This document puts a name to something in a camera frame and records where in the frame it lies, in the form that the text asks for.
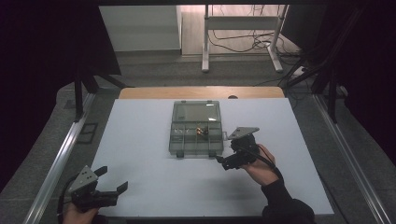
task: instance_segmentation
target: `white tabletop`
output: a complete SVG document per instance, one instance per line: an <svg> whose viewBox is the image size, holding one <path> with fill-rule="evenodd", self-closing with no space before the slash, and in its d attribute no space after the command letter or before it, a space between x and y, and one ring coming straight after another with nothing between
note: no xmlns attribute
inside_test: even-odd
<svg viewBox="0 0 396 224"><path fill-rule="evenodd" d="M172 100L116 100L92 164L108 166L97 189L129 189L118 205L102 208L110 217L248 217L260 216L267 201L260 186L244 170L224 171L214 159L171 156L169 134ZM293 198L309 204L317 215L333 214L306 148L289 100L219 99L222 128L259 127L257 143L276 157ZM223 156L231 155L230 141Z"/></svg>

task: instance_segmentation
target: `clear plastic box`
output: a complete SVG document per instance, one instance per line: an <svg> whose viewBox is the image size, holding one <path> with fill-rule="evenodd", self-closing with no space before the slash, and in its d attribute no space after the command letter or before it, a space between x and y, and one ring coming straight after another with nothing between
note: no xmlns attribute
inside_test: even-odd
<svg viewBox="0 0 396 224"><path fill-rule="evenodd" d="M174 103L169 152L215 157L223 151L218 101L177 101Z"/></svg>

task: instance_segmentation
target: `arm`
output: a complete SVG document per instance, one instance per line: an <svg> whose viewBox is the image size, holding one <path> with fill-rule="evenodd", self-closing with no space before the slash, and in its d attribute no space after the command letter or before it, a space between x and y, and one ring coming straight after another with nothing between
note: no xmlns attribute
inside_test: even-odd
<svg viewBox="0 0 396 224"><path fill-rule="evenodd" d="M275 157L263 145L259 144L260 155L275 164ZM268 200L268 205L262 211L265 223L315 223L315 215L311 207L305 203L292 199L285 188L283 179L264 162L255 160L243 169L262 186L262 192Z"/></svg>
<svg viewBox="0 0 396 224"><path fill-rule="evenodd" d="M64 212L64 224L91 224L98 210L99 208L93 208L82 213L73 203L70 203Z"/></svg>

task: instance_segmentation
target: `hand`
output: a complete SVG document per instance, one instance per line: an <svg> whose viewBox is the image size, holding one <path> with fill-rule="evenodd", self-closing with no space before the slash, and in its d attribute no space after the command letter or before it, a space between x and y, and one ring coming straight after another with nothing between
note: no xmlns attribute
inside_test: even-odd
<svg viewBox="0 0 396 224"><path fill-rule="evenodd" d="M98 210L99 208L93 208L82 213L73 203L70 203L64 212L64 224L91 224Z"/></svg>
<svg viewBox="0 0 396 224"><path fill-rule="evenodd" d="M271 152L261 144L258 144L258 146L260 148L260 155L275 164L275 157ZM278 180L278 177L273 170L260 160L255 160L253 163L248 165L242 165L241 168L245 169L251 178L262 186L267 186Z"/></svg>

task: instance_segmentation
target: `aluminum rail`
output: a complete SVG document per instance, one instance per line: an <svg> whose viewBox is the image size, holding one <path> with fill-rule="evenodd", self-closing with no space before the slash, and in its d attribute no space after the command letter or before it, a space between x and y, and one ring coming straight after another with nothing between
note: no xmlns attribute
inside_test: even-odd
<svg viewBox="0 0 396 224"><path fill-rule="evenodd" d="M338 148L341 151L341 154L346 161L346 164L352 173L355 181L358 184L361 193L366 200L367 204L369 205L377 223L392 223L389 219L389 216L385 210L384 205L382 204L381 200L379 199L378 195L375 192L373 185L370 183L369 179L364 174L361 166L358 163L355 155L353 154L352 148L350 148L347 140L345 139L343 133L341 132L340 128L337 124L332 122L332 119L327 114L327 106L324 102L323 98L314 94L314 99L318 105L318 108L325 119L329 129L334 137L334 140L337 143Z"/></svg>
<svg viewBox="0 0 396 224"><path fill-rule="evenodd" d="M23 221L23 223L38 223L46 210L47 204L49 203L50 196L55 190L58 180L61 177L62 171L67 163L67 160L72 151L73 145L76 143L78 135L84 125L85 120L90 112L91 105L95 95L89 93L84 101L83 114L79 122L74 122L67 134L61 148L59 149L58 155L56 156L52 166L49 169L46 179L44 180L39 192L35 196L30 210Z"/></svg>

